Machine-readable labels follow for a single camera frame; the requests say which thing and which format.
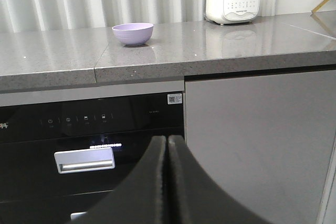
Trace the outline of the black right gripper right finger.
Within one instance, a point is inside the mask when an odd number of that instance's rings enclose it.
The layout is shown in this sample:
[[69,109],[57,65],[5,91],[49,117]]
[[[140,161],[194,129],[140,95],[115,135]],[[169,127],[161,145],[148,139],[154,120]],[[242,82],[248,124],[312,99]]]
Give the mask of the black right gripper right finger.
[[173,223],[268,223],[211,179],[182,136],[169,136],[167,149]]

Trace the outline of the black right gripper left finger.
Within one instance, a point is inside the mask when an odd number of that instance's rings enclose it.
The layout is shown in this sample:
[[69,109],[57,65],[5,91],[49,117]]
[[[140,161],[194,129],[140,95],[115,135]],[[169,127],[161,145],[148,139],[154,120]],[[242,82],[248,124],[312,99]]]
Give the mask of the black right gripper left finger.
[[166,223],[163,171],[166,137],[154,136],[130,174],[70,223]]

